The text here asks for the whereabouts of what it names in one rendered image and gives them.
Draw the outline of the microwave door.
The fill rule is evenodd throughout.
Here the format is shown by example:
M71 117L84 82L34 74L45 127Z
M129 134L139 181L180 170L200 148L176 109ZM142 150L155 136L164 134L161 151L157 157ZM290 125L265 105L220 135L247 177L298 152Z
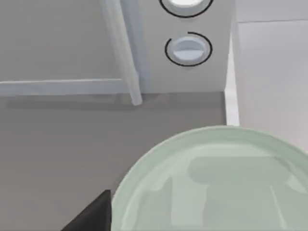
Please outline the microwave door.
M128 93L100 0L0 0L0 96Z

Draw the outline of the pale round microwave knob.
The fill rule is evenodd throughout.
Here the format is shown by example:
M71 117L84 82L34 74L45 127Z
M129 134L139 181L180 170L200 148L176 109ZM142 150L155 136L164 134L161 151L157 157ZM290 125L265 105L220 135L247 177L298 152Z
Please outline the pale round microwave knob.
M185 36L170 38L165 43L164 52L177 66L196 67L210 59L213 45L206 36L189 31Z
M208 10L214 0L158 0L161 7L178 18L194 18Z

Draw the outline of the pale microwave oven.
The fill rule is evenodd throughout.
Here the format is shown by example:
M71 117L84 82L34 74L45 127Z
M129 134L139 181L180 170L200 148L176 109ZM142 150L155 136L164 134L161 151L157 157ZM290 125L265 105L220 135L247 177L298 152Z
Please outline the pale microwave oven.
M234 62L236 0L214 0L206 12L194 18L172 16L158 0L120 0L120 3L141 96L222 92L227 125L239 125ZM213 45L213 53L199 66L177 66L165 56L165 43L189 31L206 36Z

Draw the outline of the pale green plate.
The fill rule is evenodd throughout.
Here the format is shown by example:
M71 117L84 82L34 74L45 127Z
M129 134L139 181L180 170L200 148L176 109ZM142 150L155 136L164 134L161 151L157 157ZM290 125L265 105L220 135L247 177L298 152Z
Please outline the pale green plate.
M112 200L111 231L308 231L308 154L235 126L177 134Z

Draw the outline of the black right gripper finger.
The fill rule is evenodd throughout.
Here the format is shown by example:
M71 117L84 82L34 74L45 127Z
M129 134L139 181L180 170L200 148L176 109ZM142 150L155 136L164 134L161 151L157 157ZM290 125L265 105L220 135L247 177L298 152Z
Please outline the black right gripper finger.
M111 190L104 190L61 231L111 231Z

